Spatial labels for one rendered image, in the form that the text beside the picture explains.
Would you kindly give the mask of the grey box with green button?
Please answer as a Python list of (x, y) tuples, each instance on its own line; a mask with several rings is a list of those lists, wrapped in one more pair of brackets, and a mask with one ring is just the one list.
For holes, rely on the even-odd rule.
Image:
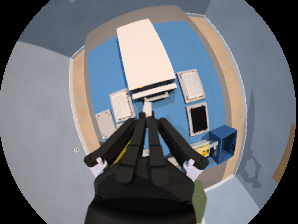
[[(171, 152), (170, 152), (170, 153), (171, 153)], [(175, 160), (174, 156), (172, 155), (172, 153), (169, 154), (169, 155), (167, 155), (167, 158), (168, 158), (168, 160), (169, 160), (170, 162), (172, 162), (173, 165), (175, 165), (178, 169), (181, 168), (181, 167), (178, 165), (178, 163), (176, 162), (176, 160)]]

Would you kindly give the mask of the blue bench mat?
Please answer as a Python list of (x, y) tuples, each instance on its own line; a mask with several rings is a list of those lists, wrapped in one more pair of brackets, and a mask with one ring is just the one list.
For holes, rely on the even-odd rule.
[[(209, 131), (226, 125), (224, 98), (213, 62), (202, 41), (187, 21), (173, 21), (152, 24), (171, 62), (177, 88), (168, 91), (169, 97), (151, 102), (156, 119), (166, 118), (190, 144), (210, 140)], [(114, 112), (110, 94), (128, 87), (121, 57), (118, 35), (88, 52), (88, 73), (90, 92), (95, 114), (107, 109)], [(205, 97), (185, 103), (177, 72), (197, 69)], [(169, 84), (172, 84), (169, 83)], [(190, 136), (186, 106), (207, 103), (209, 131)]]

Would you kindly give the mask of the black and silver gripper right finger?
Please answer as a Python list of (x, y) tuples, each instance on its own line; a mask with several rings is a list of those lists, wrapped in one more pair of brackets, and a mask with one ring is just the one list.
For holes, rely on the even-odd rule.
[(151, 111), (151, 102), (148, 102), (147, 107), (147, 128), (151, 183), (155, 188), (163, 188), (169, 181), (159, 134), (179, 166), (182, 167), (181, 171), (193, 182), (208, 166), (209, 160), (195, 151), (166, 118), (155, 118), (154, 111)]

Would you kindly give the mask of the yellow bin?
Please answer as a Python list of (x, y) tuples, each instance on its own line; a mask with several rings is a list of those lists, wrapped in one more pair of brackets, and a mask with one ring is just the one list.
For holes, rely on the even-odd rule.
[[(119, 157), (115, 160), (115, 162), (118, 162), (118, 160), (122, 159), (123, 156), (124, 156), (124, 153), (125, 153), (125, 152), (122, 151), (122, 153), (120, 153)], [(114, 162), (114, 164), (115, 164), (115, 162)], [(112, 165), (114, 165), (114, 164), (112, 164)], [(112, 165), (111, 165), (111, 166), (112, 166)], [(110, 167), (111, 167), (111, 166), (110, 166)]]

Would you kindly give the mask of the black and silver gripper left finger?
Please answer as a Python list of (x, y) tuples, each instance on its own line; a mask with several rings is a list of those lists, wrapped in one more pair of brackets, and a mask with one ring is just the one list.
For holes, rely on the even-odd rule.
[(133, 183), (138, 155), (143, 155), (147, 107), (148, 102), (145, 102), (143, 111), (138, 113), (137, 120), (127, 119), (97, 150), (84, 157), (84, 163), (95, 177), (110, 168), (131, 139), (118, 167), (116, 180), (124, 187)]

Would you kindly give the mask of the black multi-well plate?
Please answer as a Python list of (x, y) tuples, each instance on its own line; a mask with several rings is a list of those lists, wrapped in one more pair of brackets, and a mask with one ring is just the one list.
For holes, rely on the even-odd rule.
[[(200, 110), (199, 110), (200, 109)], [(205, 106), (190, 109), (193, 123), (193, 133), (207, 129), (207, 116)], [(197, 111), (196, 111), (197, 110)], [(203, 110), (203, 111), (202, 111)], [(199, 112), (200, 111), (200, 112)], [(196, 114), (196, 115), (195, 115)], [(201, 115), (202, 114), (202, 115)], [(198, 115), (198, 116), (197, 116)], [(196, 117), (195, 117), (196, 116)], [(201, 116), (201, 117), (200, 117)], [(198, 117), (198, 118), (197, 118)], [(203, 118), (204, 117), (204, 118)], [(198, 119), (198, 120), (197, 120)], [(194, 121), (195, 120), (195, 121)], [(200, 122), (200, 123), (199, 123)], [(203, 123), (203, 124), (202, 124)], [(202, 126), (202, 127), (201, 127)], [(199, 127), (199, 128), (198, 128)], [(202, 129), (200, 129), (202, 128)], [(198, 129), (198, 130), (197, 130)]]

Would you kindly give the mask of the blue open-top bin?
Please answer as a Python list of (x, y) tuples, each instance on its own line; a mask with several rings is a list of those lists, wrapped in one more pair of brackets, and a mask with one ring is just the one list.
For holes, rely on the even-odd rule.
[(232, 158), (235, 153), (237, 129), (234, 129), (227, 125), (223, 125), (219, 128), (209, 131), (209, 133), (210, 140), (218, 141), (216, 149), (214, 149), (214, 147), (210, 148), (209, 153), (209, 155), (217, 163), (217, 165), (220, 165), (221, 163)]

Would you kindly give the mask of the grey flat plate with corner pegs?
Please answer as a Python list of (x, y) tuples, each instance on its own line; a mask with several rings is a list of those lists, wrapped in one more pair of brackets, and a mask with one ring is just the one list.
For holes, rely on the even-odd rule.
[(116, 130), (111, 109), (95, 114), (95, 116), (103, 139), (109, 138)]

